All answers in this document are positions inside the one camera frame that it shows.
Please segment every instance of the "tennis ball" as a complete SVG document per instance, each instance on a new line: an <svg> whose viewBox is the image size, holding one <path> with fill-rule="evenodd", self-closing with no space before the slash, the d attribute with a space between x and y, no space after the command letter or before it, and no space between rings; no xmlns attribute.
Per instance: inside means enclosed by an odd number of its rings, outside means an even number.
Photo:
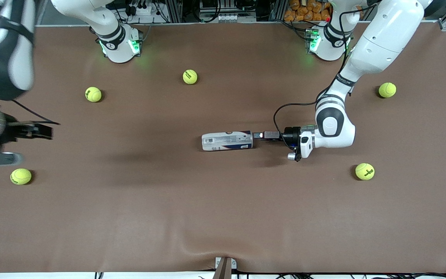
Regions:
<svg viewBox="0 0 446 279"><path fill-rule="evenodd" d="M370 180L375 176L375 168L368 163L359 164L355 168L355 175L361 180Z"/></svg>
<svg viewBox="0 0 446 279"><path fill-rule="evenodd" d="M103 94L97 87L89 87L85 90L85 98L93 103L101 100L101 97L103 97Z"/></svg>
<svg viewBox="0 0 446 279"><path fill-rule="evenodd" d="M194 70L184 71L184 82L194 84L197 81L197 73Z"/></svg>
<svg viewBox="0 0 446 279"><path fill-rule="evenodd" d="M393 83L383 83L378 90L378 93L383 98L389 98L395 95L397 92L397 87Z"/></svg>
<svg viewBox="0 0 446 279"><path fill-rule="evenodd" d="M9 178L16 185L24 185L30 181L32 173L28 169L16 169L11 173Z"/></svg>

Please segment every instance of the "brown table surface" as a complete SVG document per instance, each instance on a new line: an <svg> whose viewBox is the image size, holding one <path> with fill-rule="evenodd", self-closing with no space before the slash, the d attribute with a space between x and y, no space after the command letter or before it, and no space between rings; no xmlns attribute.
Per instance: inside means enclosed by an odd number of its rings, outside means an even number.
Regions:
<svg viewBox="0 0 446 279"><path fill-rule="evenodd" d="M366 25L359 25L359 37ZM354 145L300 163L282 144L202 152L210 132L273 129L340 61L306 55L280 24L154 27L142 57L116 65L87 28L38 28L35 86L20 101L55 139L21 140L0 168L0 272L171 271L236 258L246 272L446 272L446 32L423 23L383 73L347 99ZM196 85L182 72L194 69ZM381 99L375 87L398 87ZM85 100L89 86L106 92ZM12 103L1 109L35 119ZM314 123L284 109L280 126ZM352 176L369 162L370 181Z"/></svg>

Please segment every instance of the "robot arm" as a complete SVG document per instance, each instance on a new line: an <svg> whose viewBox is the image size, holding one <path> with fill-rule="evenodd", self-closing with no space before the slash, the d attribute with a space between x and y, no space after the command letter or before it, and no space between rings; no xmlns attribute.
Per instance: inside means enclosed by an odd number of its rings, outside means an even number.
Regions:
<svg viewBox="0 0 446 279"><path fill-rule="evenodd" d="M113 0L51 0L64 16L85 21L99 37L103 53L115 63L124 63L140 55L142 32L121 24L104 6Z"/></svg>
<svg viewBox="0 0 446 279"><path fill-rule="evenodd" d="M32 88L35 0L7 0L0 12L0 100Z"/></svg>
<svg viewBox="0 0 446 279"><path fill-rule="evenodd" d="M99 37L103 52L113 62L127 62L140 54L142 39L137 29L120 24L103 7L112 0L53 0L66 16L89 23ZM32 51L36 0L0 0L0 100L14 100L30 90L34 71ZM1 152L2 145L18 138L53 138L53 129L34 122L18 122L0 111L0 166L22 161L17 153Z"/></svg>
<svg viewBox="0 0 446 279"><path fill-rule="evenodd" d="M347 38L347 44L350 42L350 35L355 26L359 22L360 14L358 12L352 14L342 14L346 11L357 10L358 5L366 5L366 0L329 0L333 7L331 19L323 26L318 27L321 41L317 47L311 49L311 53L315 53L323 60L333 61L342 56L345 51L343 38Z"/></svg>
<svg viewBox="0 0 446 279"><path fill-rule="evenodd" d="M352 145L355 126L345 112L345 97L364 74L384 71L401 53L419 26L432 0L383 0L377 14L356 44L345 67L331 86L318 96L316 124L288 128L297 138L289 159L308 157L313 148L344 148Z"/></svg>
<svg viewBox="0 0 446 279"><path fill-rule="evenodd" d="M7 0L0 12L0 100L13 100L33 84L35 0ZM0 165L15 165L22 156L3 153L2 145L17 138L52 139L50 127L18 122L0 111Z"/></svg>

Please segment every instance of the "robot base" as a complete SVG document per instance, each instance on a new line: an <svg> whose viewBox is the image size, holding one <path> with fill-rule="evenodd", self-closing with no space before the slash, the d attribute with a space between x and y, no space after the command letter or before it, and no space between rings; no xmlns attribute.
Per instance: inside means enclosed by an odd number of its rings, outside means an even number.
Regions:
<svg viewBox="0 0 446 279"><path fill-rule="evenodd" d="M345 51L343 40L337 41L338 46L335 47L331 44L331 42L328 41L328 39L326 39L326 36L324 34L324 27L318 26L314 29L317 30L319 39L314 47L310 44L307 44L306 47L308 47L308 53L313 53L317 55L317 57L326 61L334 61L340 58Z"/></svg>
<svg viewBox="0 0 446 279"><path fill-rule="evenodd" d="M125 29L125 39L115 50L108 49L101 42L104 57L108 57L112 62L125 63L134 57L139 57L142 50L143 33L127 24L122 24Z"/></svg>

